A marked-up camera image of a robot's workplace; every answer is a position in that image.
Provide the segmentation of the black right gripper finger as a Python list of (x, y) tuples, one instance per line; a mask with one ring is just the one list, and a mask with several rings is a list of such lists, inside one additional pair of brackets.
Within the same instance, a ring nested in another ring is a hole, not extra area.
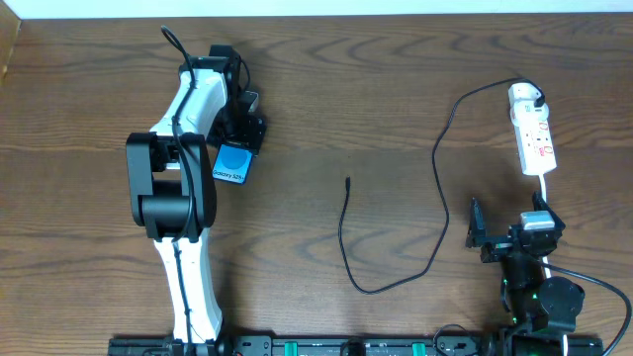
[(466, 246), (469, 248), (481, 246), (487, 237), (486, 223), (482, 207), (476, 198), (471, 200), (470, 222), (466, 238)]
[(540, 192), (534, 192), (532, 194), (532, 204), (536, 212), (538, 211), (548, 212), (552, 218), (555, 218), (557, 216), (553, 212), (553, 210), (549, 207), (548, 203), (543, 199), (542, 194)]

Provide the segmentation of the white power strip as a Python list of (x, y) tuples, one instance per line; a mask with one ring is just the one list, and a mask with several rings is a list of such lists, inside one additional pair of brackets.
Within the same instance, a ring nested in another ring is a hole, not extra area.
[(527, 176), (544, 175), (557, 168), (554, 145), (547, 120), (536, 120), (515, 127), (521, 170)]

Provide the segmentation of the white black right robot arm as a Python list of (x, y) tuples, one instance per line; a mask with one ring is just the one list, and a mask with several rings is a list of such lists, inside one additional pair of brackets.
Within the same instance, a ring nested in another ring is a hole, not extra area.
[(567, 336), (576, 330), (583, 308), (580, 285), (545, 273), (543, 259), (558, 247), (566, 225), (539, 193), (532, 203), (533, 210), (522, 213), (506, 233), (491, 235), (479, 201), (471, 201), (466, 246), (479, 248), (482, 262), (500, 265), (500, 299), (512, 315), (512, 325), (485, 342), (487, 355), (566, 355)]

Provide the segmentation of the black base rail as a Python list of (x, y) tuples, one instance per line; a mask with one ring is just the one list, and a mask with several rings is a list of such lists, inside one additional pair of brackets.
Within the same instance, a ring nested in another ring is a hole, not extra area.
[[(186, 343), (165, 338), (114, 338), (106, 355), (234, 355), (234, 356), (422, 356), (422, 355), (563, 355), (563, 346), (556, 341), (529, 340), (517, 337), (512, 353), (493, 349), (494, 342), (458, 335), (430, 338), (272, 338), (266, 335), (236, 336), (216, 343), (192, 344), (194, 351), (185, 351)], [(567, 355), (602, 355), (602, 341), (595, 338), (568, 339)]]

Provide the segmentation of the blue samsung galaxy phone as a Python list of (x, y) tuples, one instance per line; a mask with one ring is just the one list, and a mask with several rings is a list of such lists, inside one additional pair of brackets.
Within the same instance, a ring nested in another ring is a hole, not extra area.
[(253, 154), (244, 148), (223, 144), (213, 168), (213, 177), (233, 184), (243, 185), (248, 176)]

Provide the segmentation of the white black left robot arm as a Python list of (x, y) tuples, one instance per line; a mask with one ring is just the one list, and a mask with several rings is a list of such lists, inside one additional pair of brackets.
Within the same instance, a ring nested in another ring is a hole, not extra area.
[(216, 183), (244, 183), (266, 133), (256, 114), (259, 96), (240, 79), (247, 71), (230, 45), (188, 56), (163, 117), (126, 142), (133, 219), (163, 261), (173, 336), (184, 344), (214, 343), (221, 334), (208, 252)]

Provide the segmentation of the white usb wall charger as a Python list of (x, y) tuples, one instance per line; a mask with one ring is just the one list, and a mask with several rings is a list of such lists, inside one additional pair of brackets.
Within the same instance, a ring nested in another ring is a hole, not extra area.
[(549, 117), (549, 107), (541, 89), (529, 81), (512, 84), (508, 89), (509, 116), (517, 128), (544, 122)]

